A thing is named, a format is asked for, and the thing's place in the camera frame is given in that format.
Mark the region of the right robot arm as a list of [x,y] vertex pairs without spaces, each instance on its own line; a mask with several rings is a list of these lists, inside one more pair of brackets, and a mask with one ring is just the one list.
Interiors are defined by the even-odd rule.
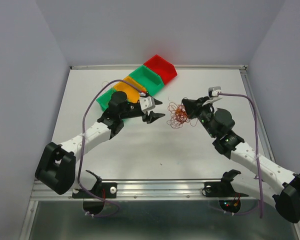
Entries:
[[231,113],[223,108],[213,108],[219,97],[201,97],[197,100],[182,99],[189,119],[197,119],[214,139],[216,151],[254,173],[258,178],[240,181],[238,176],[220,182],[221,192],[234,192],[254,197],[261,204],[272,205],[290,223],[300,221],[300,173],[279,166],[259,154],[259,148],[251,147],[232,128],[235,121]]

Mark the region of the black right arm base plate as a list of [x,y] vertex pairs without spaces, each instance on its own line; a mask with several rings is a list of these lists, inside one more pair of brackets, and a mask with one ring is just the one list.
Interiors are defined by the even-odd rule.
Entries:
[[207,181],[204,183],[201,194],[207,198],[230,198],[238,197],[239,194],[242,197],[248,197],[248,195],[236,192],[230,182],[224,181]]

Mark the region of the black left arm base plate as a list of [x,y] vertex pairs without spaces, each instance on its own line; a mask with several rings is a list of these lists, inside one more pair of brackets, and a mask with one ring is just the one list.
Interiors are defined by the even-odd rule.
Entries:
[[[117,197],[118,184],[116,182],[103,182],[100,184],[95,184],[95,186],[90,190],[90,192],[99,198],[115,199]],[[94,197],[79,189],[76,193],[72,192],[73,199],[93,199]]]

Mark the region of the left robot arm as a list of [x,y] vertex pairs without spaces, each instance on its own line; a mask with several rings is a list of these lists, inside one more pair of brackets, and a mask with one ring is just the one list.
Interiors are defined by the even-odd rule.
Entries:
[[129,102],[127,94],[116,91],[111,95],[107,109],[82,133],[56,144],[50,142],[43,150],[35,171],[35,178],[59,195],[70,189],[82,189],[90,197],[101,193],[101,178],[90,170],[83,169],[83,157],[96,146],[114,138],[124,127],[124,120],[140,117],[151,124],[164,117],[153,110],[162,102],[147,92],[139,94],[136,103]]

